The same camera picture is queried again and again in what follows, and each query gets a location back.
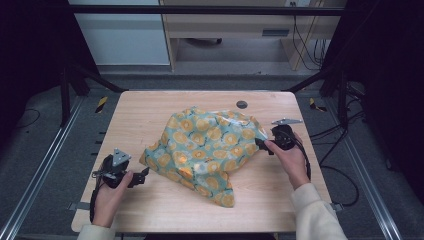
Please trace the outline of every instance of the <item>white sleeve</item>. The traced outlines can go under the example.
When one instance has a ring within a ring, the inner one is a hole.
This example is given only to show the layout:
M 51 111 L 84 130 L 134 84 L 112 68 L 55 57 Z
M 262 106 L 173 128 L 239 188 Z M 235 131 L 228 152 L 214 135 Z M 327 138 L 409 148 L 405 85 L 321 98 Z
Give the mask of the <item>white sleeve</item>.
M 78 235 L 77 240 L 114 240 L 115 231 L 110 228 L 99 227 L 96 225 L 84 225 Z
M 336 213 L 312 183 L 296 189 L 291 201 L 296 212 L 296 239 L 347 239 Z

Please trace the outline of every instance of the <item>human hand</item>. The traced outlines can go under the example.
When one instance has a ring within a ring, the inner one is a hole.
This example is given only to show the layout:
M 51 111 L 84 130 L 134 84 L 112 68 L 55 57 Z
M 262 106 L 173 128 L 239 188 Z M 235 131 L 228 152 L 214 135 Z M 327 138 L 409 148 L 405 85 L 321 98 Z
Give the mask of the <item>human hand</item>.
M 100 187 L 94 207 L 93 225 L 106 228 L 112 226 L 113 218 L 132 178 L 133 172 L 128 171 L 115 189 L 110 188 L 107 184 Z
M 299 135 L 296 133 L 294 133 L 294 135 L 296 136 L 297 140 L 302 143 L 302 139 L 300 139 Z M 277 155 L 284 171 L 286 171 L 286 173 L 289 175 L 289 180 L 294 190 L 303 184 L 310 182 L 306 174 L 305 156 L 298 146 L 294 146 L 292 149 L 284 151 L 269 140 L 265 141 L 265 145 L 269 150 Z

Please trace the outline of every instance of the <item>teal fabric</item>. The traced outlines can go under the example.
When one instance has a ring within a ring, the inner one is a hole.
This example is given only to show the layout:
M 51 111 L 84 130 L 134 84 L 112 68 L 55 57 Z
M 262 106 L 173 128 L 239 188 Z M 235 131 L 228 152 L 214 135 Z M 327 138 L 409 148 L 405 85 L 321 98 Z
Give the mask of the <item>teal fabric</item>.
M 253 116 L 193 107 L 171 116 L 161 139 L 145 149 L 140 162 L 220 206 L 233 207 L 227 172 L 259 150 L 255 138 L 267 135 Z

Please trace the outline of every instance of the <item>wooden table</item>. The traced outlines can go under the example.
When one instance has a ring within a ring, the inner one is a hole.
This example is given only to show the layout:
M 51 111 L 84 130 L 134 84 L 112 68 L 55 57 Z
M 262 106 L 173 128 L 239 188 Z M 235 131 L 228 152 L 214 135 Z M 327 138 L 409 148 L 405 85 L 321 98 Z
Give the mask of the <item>wooden table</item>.
M 246 101 L 246 109 L 236 102 Z M 93 171 L 114 148 L 131 154 L 128 169 L 145 168 L 139 158 L 147 146 L 162 135 L 175 112 L 197 106 L 207 111 L 234 110 L 255 116 L 273 139 L 271 121 L 283 117 L 302 119 L 295 96 L 289 92 L 267 91 L 129 91 L 118 102 Z M 321 196 L 330 201 L 327 187 L 305 125 L 292 128 L 303 139 L 311 162 L 312 182 Z M 207 198 L 154 171 L 144 185 L 128 189 L 116 214 L 113 228 L 119 232 L 201 233 L 201 232 L 288 232 L 295 231 L 290 202 L 293 189 L 276 156 L 258 151 L 239 170 L 230 173 L 235 207 L 223 208 Z M 90 178 L 81 202 L 89 202 L 95 179 Z M 89 211 L 77 210 L 72 229 L 89 224 Z

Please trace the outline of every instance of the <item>orange flower pattern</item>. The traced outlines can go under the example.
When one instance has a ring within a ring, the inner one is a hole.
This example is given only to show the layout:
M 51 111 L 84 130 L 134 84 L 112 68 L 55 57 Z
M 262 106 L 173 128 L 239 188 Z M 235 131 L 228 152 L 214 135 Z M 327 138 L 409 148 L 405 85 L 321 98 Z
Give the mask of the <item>orange flower pattern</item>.
M 255 138 L 267 136 L 254 117 L 192 107 L 171 116 L 161 139 L 145 149 L 140 163 L 222 207 L 233 207 L 227 172 L 255 154 Z

